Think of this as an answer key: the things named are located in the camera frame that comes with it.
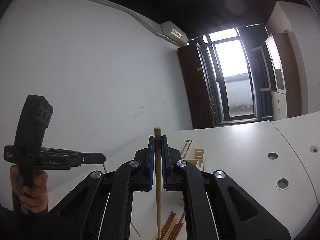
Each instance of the sleeve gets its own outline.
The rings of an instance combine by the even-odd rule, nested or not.
[[[14,192],[12,192],[12,203],[14,214],[18,220],[18,223],[26,232],[29,232],[30,229],[48,213],[47,206],[47,208],[40,213],[32,213],[29,211],[29,215],[24,214],[21,211],[20,200]]]

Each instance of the wooden cabinet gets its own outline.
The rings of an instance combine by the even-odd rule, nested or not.
[[[217,104],[202,48],[198,44],[184,46],[178,49],[178,57],[193,129],[214,127],[217,122]]]
[[[266,59],[269,61],[267,65],[271,73],[273,119],[299,116],[301,115],[300,78],[289,36],[287,33],[273,33],[265,45],[269,54]]]

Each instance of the air conditioner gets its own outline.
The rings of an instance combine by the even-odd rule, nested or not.
[[[161,24],[163,35],[184,46],[188,42],[187,35],[171,21]]]

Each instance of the device handle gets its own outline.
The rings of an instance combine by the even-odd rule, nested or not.
[[[36,176],[41,174],[43,170],[30,170],[30,169],[24,169],[22,167],[19,167],[20,174],[18,176],[18,194],[19,197],[22,195],[25,195],[27,197],[30,197],[28,194],[24,193],[22,188],[23,186],[32,187],[34,185],[34,179]],[[23,203],[20,201],[21,211],[22,213],[28,215],[29,211],[25,208]]]

